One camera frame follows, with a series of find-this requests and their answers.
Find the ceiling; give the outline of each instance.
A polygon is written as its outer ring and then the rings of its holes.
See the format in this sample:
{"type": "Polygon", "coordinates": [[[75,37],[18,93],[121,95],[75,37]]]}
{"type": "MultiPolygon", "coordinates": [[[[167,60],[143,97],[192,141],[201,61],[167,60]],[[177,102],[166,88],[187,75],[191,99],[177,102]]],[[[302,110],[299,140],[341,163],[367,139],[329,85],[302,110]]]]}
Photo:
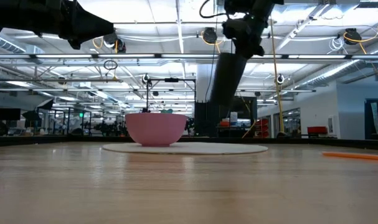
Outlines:
{"type": "MultiPolygon", "coordinates": [[[[224,16],[213,19],[203,19],[199,15],[199,8],[203,0],[78,0],[83,8],[94,15],[102,17],[110,22],[115,23],[116,33],[123,39],[126,44],[128,54],[145,54],[145,53],[175,53],[175,54],[212,54],[218,50],[213,45],[207,45],[201,38],[201,32],[205,27],[215,27],[220,45],[221,52],[231,52],[235,48],[230,40],[222,34],[221,22],[226,20],[224,16]],[[177,18],[181,18],[182,44],[179,44],[179,32],[177,18]]],[[[303,29],[282,45],[277,51],[278,54],[345,54],[343,49],[332,50],[331,42],[337,36],[345,32],[346,28],[356,28],[363,39],[375,36],[378,28],[378,9],[372,8],[355,8],[356,5],[338,5],[332,7],[323,16],[311,21],[303,29]]],[[[275,35],[275,45],[281,46],[283,39],[293,29],[298,27],[308,15],[315,9],[315,4],[288,4],[286,6],[277,6],[272,12],[272,18],[276,21],[273,25],[275,35]]],[[[214,11],[214,4],[208,2],[203,9],[203,14],[211,15],[214,11]]],[[[271,32],[270,27],[263,32],[264,39],[262,47],[266,53],[272,52],[272,39],[268,38],[271,32]]],[[[55,35],[44,34],[43,38],[35,36],[32,32],[15,29],[4,29],[3,34],[8,35],[16,43],[25,45],[35,45],[41,48],[47,54],[112,54],[111,49],[104,44],[97,49],[92,40],[82,44],[80,50],[74,50],[66,40],[59,39],[55,35]]],[[[97,45],[101,44],[101,39],[94,40],[97,45]]],[[[367,47],[378,41],[378,36],[366,43],[367,47]]],[[[359,45],[343,45],[349,54],[360,51],[359,45]]],[[[6,50],[0,48],[0,54],[7,54],[6,50]]],[[[141,78],[148,74],[151,78],[178,77],[196,78],[198,73],[197,64],[204,63],[198,61],[173,61],[161,66],[137,66],[135,59],[121,60],[130,65],[122,68],[118,67],[114,72],[108,74],[107,78],[114,75],[122,83],[110,82],[91,82],[92,88],[112,89],[112,88],[141,88],[141,78]]],[[[4,61],[8,66],[13,67],[16,63],[13,60],[4,61]]],[[[157,63],[154,60],[148,60],[150,63],[157,63]]],[[[282,73],[287,82],[299,82],[309,74],[329,65],[329,63],[278,63],[276,66],[277,73],[282,73]]],[[[34,67],[14,67],[25,73],[28,77],[33,77],[34,67]]],[[[65,76],[68,78],[86,78],[90,79],[106,78],[105,70],[102,66],[95,67],[52,67],[38,66],[39,73],[43,72],[42,78],[58,78],[65,76]]],[[[272,63],[248,63],[244,75],[241,79],[241,88],[273,88],[274,87],[275,68],[272,63]]],[[[52,88],[67,88],[67,86],[57,83],[48,83],[52,88]]],[[[187,88],[185,83],[163,83],[157,85],[157,88],[187,88]]],[[[127,103],[143,103],[140,96],[136,93],[107,93],[117,100],[127,103]]],[[[83,94],[78,96],[81,100],[99,101],[83,94]]],[[[187,98],[194,99],[194,92],[185,93],[160,93],[158,98],[187,98]]]]}

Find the bowl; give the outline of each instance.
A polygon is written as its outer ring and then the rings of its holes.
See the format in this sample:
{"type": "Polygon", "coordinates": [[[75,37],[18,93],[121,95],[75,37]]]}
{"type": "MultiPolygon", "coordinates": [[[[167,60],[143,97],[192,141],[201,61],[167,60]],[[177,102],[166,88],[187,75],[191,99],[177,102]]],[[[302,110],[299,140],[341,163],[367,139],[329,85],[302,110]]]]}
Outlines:
{"type": "Polygon", "coordinates": [[[132,139],[142,146],[164,147],[179,140],[186,127],[187,117],[181,114],[127,114],[126,128],[132,139]]]}

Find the orange cable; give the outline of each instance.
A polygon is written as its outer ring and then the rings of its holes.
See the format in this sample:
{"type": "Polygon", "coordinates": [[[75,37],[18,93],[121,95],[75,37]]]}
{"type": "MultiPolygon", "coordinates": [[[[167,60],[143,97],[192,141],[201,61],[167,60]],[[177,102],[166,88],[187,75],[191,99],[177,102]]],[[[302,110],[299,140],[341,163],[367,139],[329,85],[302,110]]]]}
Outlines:
{"type": "Polygon", "coordinates": [[[378,160],[378,155],[374,154],[360,154],[360,153],[347,153],[347,152],[323,152],[324,156],[334,156],[334,157],[346,157],[355,159],[374,159],[378,160]]]}

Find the white wall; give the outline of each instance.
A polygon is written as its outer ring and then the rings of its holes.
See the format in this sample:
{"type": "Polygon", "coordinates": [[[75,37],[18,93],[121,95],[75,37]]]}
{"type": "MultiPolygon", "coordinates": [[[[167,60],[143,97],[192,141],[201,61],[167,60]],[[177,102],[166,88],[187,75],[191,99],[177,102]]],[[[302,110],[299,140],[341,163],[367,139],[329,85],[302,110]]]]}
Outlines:
{"type": "MultiPolygon", "coordinates": [[[[294,101],[283,102],[283,111],[300,108],[302,134],[307,134],[310,126],[327,127],[328,118],[335,116],[336,136],[340,138],[336,87],[336,82],[331,82],[327,87],[315,88],[316,93],[300,93],[295,96],[294,101]]],[[[273,117],[273,114],[278,112],[278,106],[267,106],[258,109],[258,117],[268,115],[273,117]]]]}
{"type": "Polygon", "coordinates": [[[378,99],[378,83],[338,85],[337,96],[341,138],[364,140],[364,102],[378,99]]]}

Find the ceiling duct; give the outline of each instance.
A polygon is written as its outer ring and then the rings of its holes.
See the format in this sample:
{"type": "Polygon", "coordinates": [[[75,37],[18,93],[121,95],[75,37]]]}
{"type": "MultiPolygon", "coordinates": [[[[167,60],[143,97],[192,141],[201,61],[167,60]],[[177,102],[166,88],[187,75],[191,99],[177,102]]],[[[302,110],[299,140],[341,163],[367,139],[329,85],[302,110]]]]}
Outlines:
{"type": "MultiPolygon", "coordinates": [[[[366,49],[367,54],[378,54],[378,42],[371,45],[366,49]]],[[[357,54],[363,54],[363,51],[358,51],[357,54]]],[[[326,68],[323,68],[316,73],[314,73],[311,77],[309,77],[308,81],[301,83],[295,88],[304,87],[306,85],[325,85],[337,78],[341,78],[347,74],[352,72],[361,70],[367,67],[367,63],[365,60],[351,60],[349,62],[340,63],[337,65],[330,65],[326,68]]]]}
{"type": "MultiPolygon", "coordinates": [[[[13,54],[44,54],[41,48],[35,45],[23,44],[18,41],[13,40],[6,34],[0,34],[0,48],[7,50],[13,54]]],[[[28,62],[34,62],[40,64],[43,61],[39,59],[28,59],[28,62]]]]}

